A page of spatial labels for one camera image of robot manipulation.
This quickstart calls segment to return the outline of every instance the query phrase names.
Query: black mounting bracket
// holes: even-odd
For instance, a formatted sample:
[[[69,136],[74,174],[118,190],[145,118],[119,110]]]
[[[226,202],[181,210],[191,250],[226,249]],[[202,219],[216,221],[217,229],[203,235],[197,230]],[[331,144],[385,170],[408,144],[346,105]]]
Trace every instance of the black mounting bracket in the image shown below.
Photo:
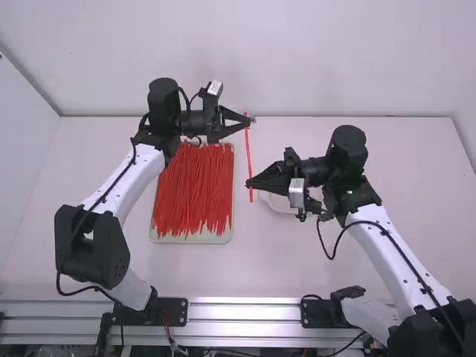
[[[150,316],[146,310],[139,312],[122,305],[114,305],[113,326],[163,326],[163,317],[170,327],[184,327],[187,324],[188,300],[179,297],[157,297],[155,314]]]
[[[137,311],[115,303],[112,312],[105,312],[101,317],[97,334],[94,357],[104,356],[107,336],[113,326],[163,326],[164,319],[170,327],[184,327],[187,324],[188,300],[182,297],[156,297],[152,299],[144,311]]]
[[[333,318],[331,300],[305,299],[300,302],[300,324],[305,329],[321,329],[339,326]]]
[[[305,329],[353,328],[344,317],[341,302],[345,298],[358,298],[364,294],[364,288],[349,286],[331,293],[330,300],[303,298],[300,301],[300,323]]]

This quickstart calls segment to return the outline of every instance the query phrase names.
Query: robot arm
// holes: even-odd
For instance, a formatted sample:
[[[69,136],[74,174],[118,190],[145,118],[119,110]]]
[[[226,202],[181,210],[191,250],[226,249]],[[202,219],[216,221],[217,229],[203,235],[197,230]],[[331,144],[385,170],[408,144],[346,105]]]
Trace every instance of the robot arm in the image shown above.
[[[179,93],[187,104],[180,107]],[[202,110],[191,110],[190,102],[175,80],[160,78],[149,85],[149,113],[131,139],[132,148],[111,176],[79,206],[63,205],[54,219],[57,290],[60,275],[90,282],[121,306],[136,311],[153,310],[157,291],[129,267],[130,253],[122,226],[147,185],[160,175],[181,143],[206,135],[209,143],[244,129],[251,119],[218,104],[222,84],[209,82],[197,96]],[[227,126],[225,120],[237,123]],[[88,239],[85,234],[93,234]]]
[[[350,288],[349,295],[333,293],[343,322],[361,327],[383,345],[390,356],[459,356],[476,350],[476,306],[457,301],[418,260],[399,235],[382,200],[362,175],[368,157],[365,134],[354,126],[340,126],[332,134],[326,155],[301,160],[288,147],[276,161],[246,186],[288,196],[297,218],[308,213],[320,221],[336,218],[364,249],[390,291],[395,309],[364,296],[364,289]],[[309,196],[309,187],[320,187],[322,202]]]

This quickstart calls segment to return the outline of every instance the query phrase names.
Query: white wall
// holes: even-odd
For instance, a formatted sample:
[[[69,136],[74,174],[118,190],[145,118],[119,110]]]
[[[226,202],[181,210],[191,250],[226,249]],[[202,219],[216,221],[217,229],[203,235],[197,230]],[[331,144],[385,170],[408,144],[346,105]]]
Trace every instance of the white wall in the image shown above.
[[[44,164],[58,115],[0,59],[0,271]],[[53,225],[53,217],[45,225]]]
[[[260,114],[450,115],[476,165],[473,0],[0,0],[0,42],[67,115],[138,115],[147,83]]]

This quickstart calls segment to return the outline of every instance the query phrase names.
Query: red straw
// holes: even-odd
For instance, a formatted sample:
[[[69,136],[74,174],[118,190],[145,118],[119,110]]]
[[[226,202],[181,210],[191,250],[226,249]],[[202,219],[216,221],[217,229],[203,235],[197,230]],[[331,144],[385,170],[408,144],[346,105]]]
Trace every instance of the red straw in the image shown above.
[[[248,178],[251,179],[253,177],[253,170],[251,169],[251,153],[250,153],[250,138],[248,134],[248,129],[245,128],[245,143],[246,143],[246,159],[248,160]],[[250,202],[253,202],[253,188],[250,187]]]
[[[231,229],[234,154],[230,144],[183,143],[158,180],[152,228],[161,237]]]

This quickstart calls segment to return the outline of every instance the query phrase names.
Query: tabletop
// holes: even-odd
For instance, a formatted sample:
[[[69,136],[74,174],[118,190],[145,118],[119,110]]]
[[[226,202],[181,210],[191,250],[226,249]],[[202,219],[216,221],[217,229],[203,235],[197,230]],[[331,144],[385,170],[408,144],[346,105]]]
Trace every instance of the tabletop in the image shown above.
[[[5,296],[57,297],[54,214],[77,205],[102,184],[129,149],[139,118],[63,118],[4,264]],[[365,173],[396,228],[428,270],[456,298],[476,297],[471,264],[476,251],[472,210],[476,176],[450,118],[268,118],[250,130],[254,173],[282,160],[285,147],[301,158],[324,155],[332,131],[352,124],[367,135]],[[236,153],[234,232],[223,245],[156,244],[148,239],[157,180],[132,209],[124,234],[130,266],[160,295],[207,297],[328,296],[360,285],[388,299],[385,285],[350,236],[337,258],[324,256],[315,220],[300,223],[257,198],[250,203],[243,132],[229,137]],[[330,248],[340,227],[323,224]],[[62,279],[69,291],[80,284]],[[88,300],[85,293],[76,299]]]

